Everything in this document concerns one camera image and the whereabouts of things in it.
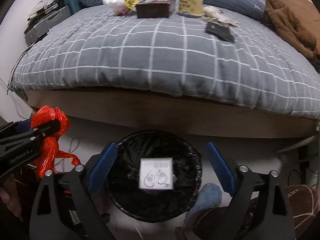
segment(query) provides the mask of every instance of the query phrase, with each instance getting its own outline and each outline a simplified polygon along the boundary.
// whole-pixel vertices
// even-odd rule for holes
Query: brown fuzzy blanket
[[[281,0],[267,0],[266,12],[277,34],[309,61],[320,60],[316,37],[301,25],[299,19]]]

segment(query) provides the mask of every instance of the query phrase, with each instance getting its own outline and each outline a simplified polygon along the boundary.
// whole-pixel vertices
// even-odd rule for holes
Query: trash can
[[[172,158],[173,189],[139,189],[141,158]],[[201,184],[201,156],[187,141],[158,130],[144,130],[118,142],[118,157],[105,187],[115,205],[125,214],[156,223],[190,210]]]

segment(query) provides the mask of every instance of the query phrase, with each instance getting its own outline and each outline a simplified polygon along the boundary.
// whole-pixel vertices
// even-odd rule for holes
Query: white floor
[[[86,163],[90,156],[100,153],[109,141],[117,142],[121,138],[138,130],[79,118],[70,118],[70,120],[72,123],[71,127],[59,140],[60,150],[68,151],[71,139],[73,137],[79,137],[80,145],[74,154],[80,158],[82,163]],[[287,184],[290,170],[298,168],[298,165],[293,163],[297,160],[296,150],[288,152],[281,160],[273,154],[275,149],[287,146],[295,142],[296,139],[221,138],[181,134],[179,134],[179,136],[186,139],[202,155],[202,185],[208,182],[220,185],[206,156],[206,144],[209,141],[212,141],[216,145],[223,156],[229,155],[233,157],[238,164],[245,164],[255,172],[269,173],[270,170],[278,171],[284,186]],[[72,145],[72,150],[75,147],[76,141],[74,141]],[[65,171],[71,170],[72,167],[70,161],[66,160]],[[57,166],[57,169],[58,171],[62,171],[60,164]],[[298,176],[293,173],[291,176],[291,184],[298,182]],[[222,196],[222,205],[228,205],[230,196],[226,193],[223,193]],[[183,226],[185,217],[185,214],[183,214],[163,223],[150,224],[128,217],[111,202],[105,202],[104,205],[101,205],[100,202],[97,203],[97,205],[100,209],[104,206],[106,211],[111,214],[111,222],[108,224],[108,227],[116,236],[117,240],[141,239],[137,229],[142,234],[144,240],[174,240],[174,228],[176,226]]]

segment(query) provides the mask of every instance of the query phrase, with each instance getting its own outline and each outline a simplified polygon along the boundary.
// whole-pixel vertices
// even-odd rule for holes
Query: dark brown box
[[[136,5],[138,18],[169,18],[175,0],[143,0]]]

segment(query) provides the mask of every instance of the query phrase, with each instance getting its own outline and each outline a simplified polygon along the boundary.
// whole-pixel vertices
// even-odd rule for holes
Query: red plastic bag
[[[79,158],[76,155],[59,150],[58,140],[60,136],[64,134],[71,125],[65,113],[62,112],[59,108],[51,108],[49,106],[41,107],[41,109],[32,117],[31,128],[54,119],[58,119],[60,121],[60,130],[57,133],[53,134],[51,137],[47,137],[44,139],[40,147],[41,156],[34,161],[34,164],[37,167],[37,174],[40,178],[43,178],[47,170],[53,170],[54,173],[57,173],[54,167],[55,158],[72,158],[71,164],[75,166],[81,164]]]

